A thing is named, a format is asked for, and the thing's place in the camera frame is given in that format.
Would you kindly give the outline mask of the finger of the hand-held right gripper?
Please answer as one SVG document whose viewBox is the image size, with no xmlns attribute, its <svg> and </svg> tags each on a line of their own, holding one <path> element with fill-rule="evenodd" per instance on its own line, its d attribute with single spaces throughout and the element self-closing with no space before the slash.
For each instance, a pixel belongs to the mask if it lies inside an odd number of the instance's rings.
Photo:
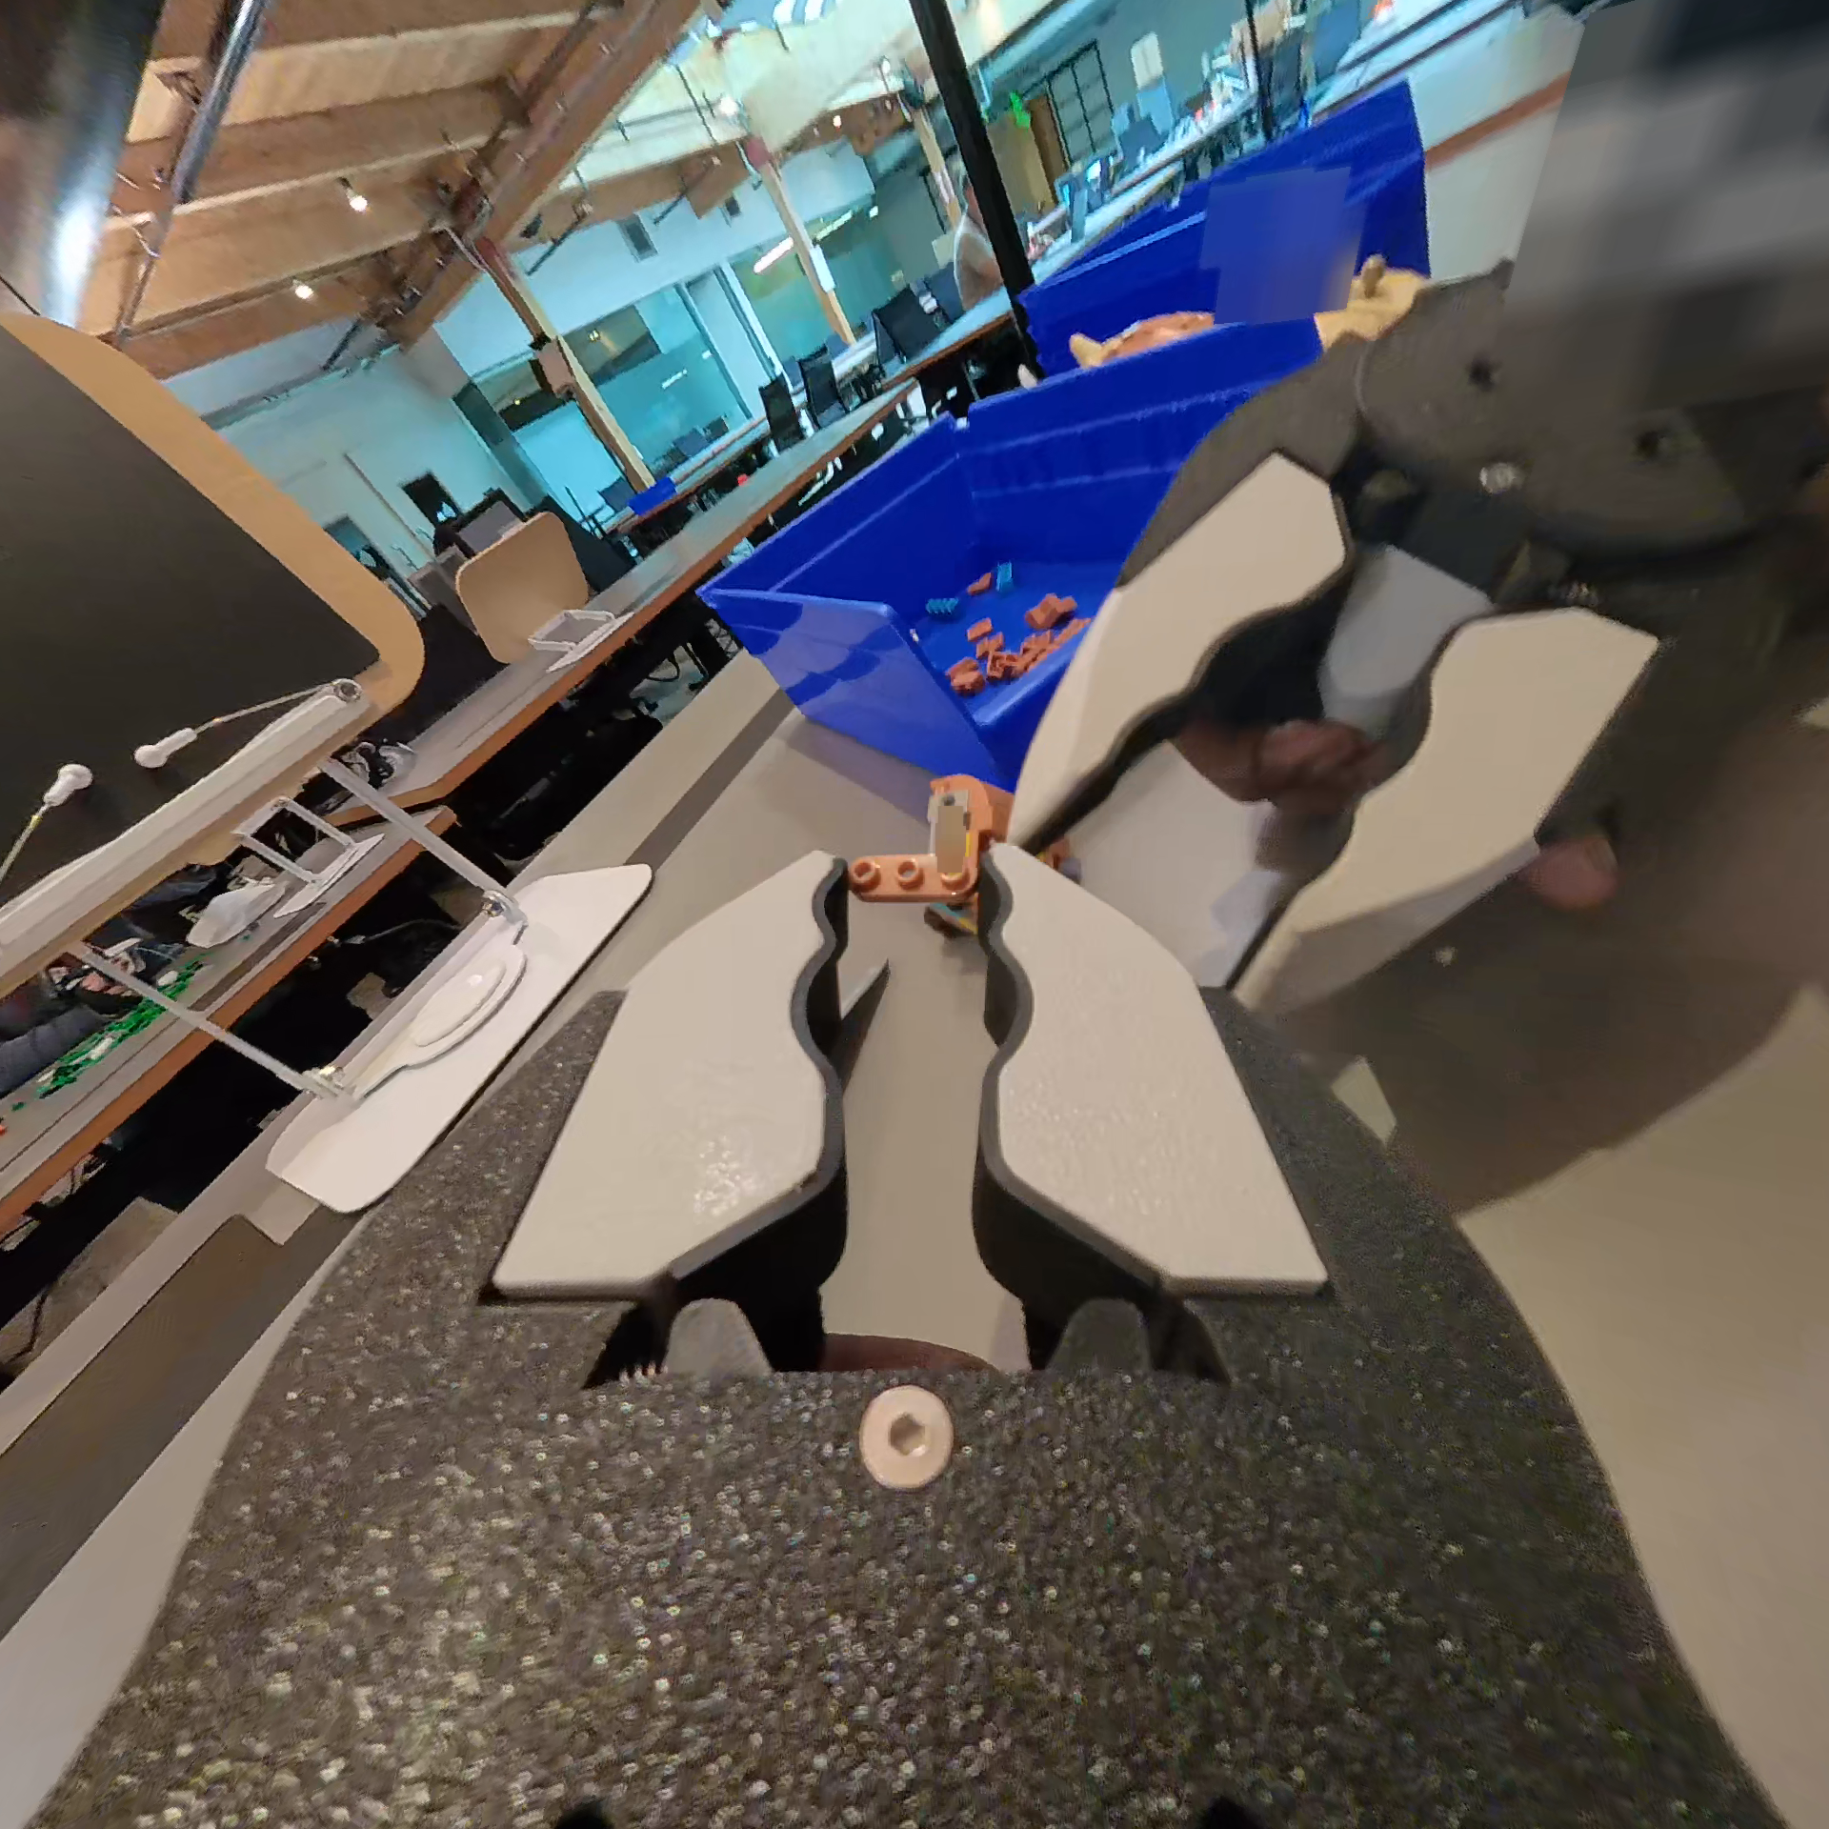
<svg viewBox="0 0 1829 1829">
<path fill-rule="evenodd" d="M 1188 723 L 1245 725 L 1351 560 L 1332 484 L 1282 453 L 1261 460 L 1072 642 L 1020 768 L 1011 844 L 1067 834 Z"/>
<path fill-rule="evenodd" d="M 1328 1000 L 1514 876 L 1655 654 L 1651 636 L 1586 609 L 1458 628 L 1414 752 L 1359 799 L 1233 995 L 1261 1013 Z"/>
</svg>

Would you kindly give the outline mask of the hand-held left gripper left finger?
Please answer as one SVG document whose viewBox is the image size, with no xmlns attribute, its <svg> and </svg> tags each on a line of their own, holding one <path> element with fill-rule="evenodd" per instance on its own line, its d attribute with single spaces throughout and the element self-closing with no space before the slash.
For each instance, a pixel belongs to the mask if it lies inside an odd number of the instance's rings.
<svg viewBox="0 0 1829 1829">
<path fill-rule="evenodd" d="M 808 853 L 643 962 L 495 1260 L 497 1294 L 643 1297 L 833 1184 L 843 929 L 845 865 Z"/>
</svg>

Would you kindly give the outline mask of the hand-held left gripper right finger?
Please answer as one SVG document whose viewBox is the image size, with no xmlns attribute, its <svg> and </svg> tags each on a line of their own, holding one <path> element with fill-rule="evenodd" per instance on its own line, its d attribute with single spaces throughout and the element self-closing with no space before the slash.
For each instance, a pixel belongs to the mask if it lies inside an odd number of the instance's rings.
<svg viewBox="0 0 1829 1829">
<path fill-rule="evenodd" d="M 984 1220 L 1039 1223 L 994 1280 L 1065 1300 L 1093 1274 L 1167 1297 L 1312 1294 L 1327 1269 L 1188 969 L 1016 846 L 979 880 Z"/>
</svg>

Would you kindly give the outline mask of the orange brick assembly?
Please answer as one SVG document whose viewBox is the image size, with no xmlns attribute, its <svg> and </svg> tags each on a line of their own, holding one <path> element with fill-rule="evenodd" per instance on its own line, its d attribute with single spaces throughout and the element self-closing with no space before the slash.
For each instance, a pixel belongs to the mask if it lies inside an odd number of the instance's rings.
<svg viewBox="0 0 1829 1829">
<path fill-rule="evenodd" d="M 926 807 L 920 853 L 868 854 L 845 867 L 845 885 L 864 903 L 959 905 L 976 892 L 984 813 L 974 788 L 940 786 Z"/>
</svg>

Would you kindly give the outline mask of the blue storage bin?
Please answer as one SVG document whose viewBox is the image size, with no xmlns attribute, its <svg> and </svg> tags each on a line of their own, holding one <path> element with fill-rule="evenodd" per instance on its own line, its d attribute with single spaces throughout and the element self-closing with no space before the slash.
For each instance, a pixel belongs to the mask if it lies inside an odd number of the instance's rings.
<svg viewBox="0 0 1829 1829">
<path fill-rule="evenodd" d="M 1343 307 L 1369 260 L 1421 277 L 1431 269 L 1428 160 L 1406 81 L 1146 209 L 1021 302 L 1054 375 L 1076 369 L 1074 339 L 1102 344 L 1161 316 L 1308 323 Z"/>
<path fill-rule="evenodd" d="M 1012 788 L 1072 645 L 963 700 L 909 640 L 918 607 L 1008 560 L 1093 619 L 1186 453 L 1317 355 L 1312 320 L 1230 325 L 940 416 L 706 601 L 807 719 Z"/>
</svg>

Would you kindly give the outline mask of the grey desk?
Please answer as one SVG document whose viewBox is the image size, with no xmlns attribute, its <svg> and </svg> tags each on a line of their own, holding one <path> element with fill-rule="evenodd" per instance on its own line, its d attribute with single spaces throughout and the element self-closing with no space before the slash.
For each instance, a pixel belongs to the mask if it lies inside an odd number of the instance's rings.
<svg viewBox="0 0 1829 1829">
<path fill-rule="evenodd" d="M 485 1309 L 609 993 L 924 788 L 737 660 L 537 857 L 647 903 L 356 1223 L 211 1189 L 5 1393 L 5 1824 L 1824 1824 L 1824 995 L 1628 1144 L 1450 1213 L 1366 1061 L 1240 1023 L 1339 1303 L 1219 1377 L 1027 1377 L 971 1246 L 983 962 L 886 966 L 833 1331 L 885 1361 L 590 1384 L 619 1311 Z"/>
</svg>

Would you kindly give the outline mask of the person's right hand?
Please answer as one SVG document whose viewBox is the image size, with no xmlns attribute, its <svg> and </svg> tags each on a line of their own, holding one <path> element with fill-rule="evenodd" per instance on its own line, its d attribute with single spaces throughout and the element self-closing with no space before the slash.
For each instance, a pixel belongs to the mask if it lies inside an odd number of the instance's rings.
<svg viewBox="0 0 1829 1829">
<path fill-rule="evenodd" d="M 1234 802 L 1266 802 L 1295 818 L 1333 818 L 1382 785 L 1388 749 L 1335 719 L 1229 726 L 1188 719 L 1172 740 L 1183 759 Z M 1617 887 L 1617 860 L 1600 827 L 1532 853 L 1516 880 L 1555 911 L 1594 911 Z"/>
</svg>

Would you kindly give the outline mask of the tan toy figure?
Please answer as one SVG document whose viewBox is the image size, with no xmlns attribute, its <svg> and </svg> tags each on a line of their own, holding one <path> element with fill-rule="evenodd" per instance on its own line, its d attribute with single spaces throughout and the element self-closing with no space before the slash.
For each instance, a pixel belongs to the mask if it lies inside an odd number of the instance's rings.
<svg viewBox="0 0 1829 1829">
<path fill-rule="evenodd" d="M 1108 338 L 1093 338 L 1091 332 L 1072 332 L 1067 338 L 1067 352 L 1080 369 L 1094 369 L 1117 363 L 1129 355 L 1151 352 L 1186 338 L 1209 332 L 1215 318 L 1204 309 L 1172 309 L 1132 320 L 1123 332 Z"/>
<path fill-rule="evenodd" d="M 1424 273 L 1368 256 L 1351 275 L 1343 302 L 1312 316 L 1319 350 L 1332 350 L 1344 339 L 1379 339 L 1406 316 L 1428 287 Z"/>
</svg>

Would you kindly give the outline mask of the pile of orange bricks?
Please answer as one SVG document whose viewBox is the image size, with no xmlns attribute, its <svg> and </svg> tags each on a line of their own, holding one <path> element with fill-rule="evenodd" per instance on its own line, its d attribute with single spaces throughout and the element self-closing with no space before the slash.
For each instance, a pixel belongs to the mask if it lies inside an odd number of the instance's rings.
<svg viewBox="0 0 1829 1829">
<path fill-rule="evenodd" d="M 909 640 L 953 696 L 971 700 L 1027 679 L 1089 628 L 1074 597 L 1003 560 L 928 597 Z"/>
</svg>

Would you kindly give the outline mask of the brick vehicle model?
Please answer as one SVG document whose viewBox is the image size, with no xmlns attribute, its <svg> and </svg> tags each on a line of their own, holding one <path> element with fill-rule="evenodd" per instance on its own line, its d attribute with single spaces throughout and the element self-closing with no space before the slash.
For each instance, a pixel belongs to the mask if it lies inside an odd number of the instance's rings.
<svg viewBox="0 0 1829 1829">
<path fill-rule="evenodd" d="M 953 851 L 964 851 L 970 865 L 966 892 L 926 903 L 924 919 L 944 938 L 976 938 L 979 877 L 983 857 L 1005 838 L 1011 825 L 1011 795 L 970 774 L 948 774 L 931 785 L 928 837 L 936 865 Z"/>
</svg>

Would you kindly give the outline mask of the black pole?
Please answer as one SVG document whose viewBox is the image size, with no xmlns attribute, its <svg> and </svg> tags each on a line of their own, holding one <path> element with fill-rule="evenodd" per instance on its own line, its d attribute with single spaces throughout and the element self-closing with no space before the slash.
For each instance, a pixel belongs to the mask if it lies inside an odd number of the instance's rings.
<svg viewBox="0 0 1829 1829">
<path fill-rule="evenodd" d="M 909 13 L 936 84 L 936 98 L 953 127 L 953 140 L 964 162 L 971 195 L 981 206 L 983 231 L 990 240 L 998 281 L 1008 295 L 1016 330 L 1020 359 L 1039 380 L 1045 378 L 1045 364 L 1039 363 L 1025 304 L 1025 295 L 1033 287 L 1036 275 L 1027 256 L 1027 238 L 1016 228 L 1016 216 L 1012 214 L 1011 195 L 994 159 L 983 107 L 971 82 L 971 69 L 953 28 L 951 8 L 948 3 L 909 3 Z"/>
</svg>

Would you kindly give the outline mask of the wood-edged long table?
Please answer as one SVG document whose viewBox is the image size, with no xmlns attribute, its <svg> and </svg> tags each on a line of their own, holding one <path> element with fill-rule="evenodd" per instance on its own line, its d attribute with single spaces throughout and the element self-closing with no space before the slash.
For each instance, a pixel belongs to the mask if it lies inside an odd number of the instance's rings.
<svg viewBox="0 0 1829 1829">
<path fill-rule="evenodd" d="M 413 760 L 379 790 L 379 804 L 402 818 L 426 813 L 426 830 L 446 831 L 456 813 L 440 804 L 471 779 L 493 756 L 531 728 L 544 711 L 570 695 L 619 649 L 635 642 L 674 602 L 692 594 L 709 571 L 761 520 L 833 465 L 876 427 L 898 413 L 916 388 L 915 375 L 888 380 L 878 396 L 825 427 L 761 471 L 748 482 L 693 516 L 675 537 L 645 554 L 627 575 L 589 602 L 609 621 L 582 637 L 582 649 L 558 658 L 525 655 L 423 732 Z M 246 943 L 231 943 L 187 982 L 186 1010 L 196 1018 L 245 1018 L 340 921 L 360 912 L 405 868 L 415 837 L 383 834 L 385 818 L 347 795 L 323 815 L 317 830 L 347 837 L 353 865 L 337 865 L 331 880 L 311 903 L 284 914 L 273 911 Z M 70 1180 L 81 1162 L 211 1046 L 242 1052 L 238 1033 L 199 1031 L 162 1010 L 133 1033 L 119 1031 L 110 1047 L 89 1039 L 95 1054 L 79 1078 L 49 1068 L 42 1087 L 23 1085 L 5 1095 L 1 1142 L 1 1234 L 10 1236 Z"/>
</svg>

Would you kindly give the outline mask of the pile of green bricks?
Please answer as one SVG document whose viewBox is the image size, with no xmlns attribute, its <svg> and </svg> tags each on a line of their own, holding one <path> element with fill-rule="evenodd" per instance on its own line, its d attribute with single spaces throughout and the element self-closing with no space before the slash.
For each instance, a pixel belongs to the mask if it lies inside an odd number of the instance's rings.
<svg viewBox="0 0 1829 1829">
<path fill-rule="evenodd" d="M 7 1109 L 76 1087 L 159 1018 L 150 1000 L 126 1000 L 105 1010 L 65 1003 L 33 1019 L 19 1037 L 1 1040 L 1 1094 L 15 1095 Z"/>
</svg>

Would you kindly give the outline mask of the wooden chair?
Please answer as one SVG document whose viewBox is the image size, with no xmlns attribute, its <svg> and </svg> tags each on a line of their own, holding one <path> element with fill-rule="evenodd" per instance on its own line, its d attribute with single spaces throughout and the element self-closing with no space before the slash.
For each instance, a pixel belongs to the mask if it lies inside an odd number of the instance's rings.
<svg viewBox="0 0 1829 1829">
<path fill-rule="evenodd" d="M 456 571 L 456 599 L 489 658 L 515 665 L 531 642 L 592 599 L 565 522 L 536 514 Z"/>
</svg>

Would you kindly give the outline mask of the wood-edged black board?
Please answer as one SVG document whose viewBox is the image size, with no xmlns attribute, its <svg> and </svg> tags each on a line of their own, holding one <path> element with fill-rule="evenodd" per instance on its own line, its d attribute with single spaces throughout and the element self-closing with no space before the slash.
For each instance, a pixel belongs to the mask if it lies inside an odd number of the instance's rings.
<svg viewBox="0 0 1829 1829">
<path fill-rule="evenodd" d="M 413 611 L 123 352 L 1 330 L 5 990 L 423 672 Z"/>
</svg>

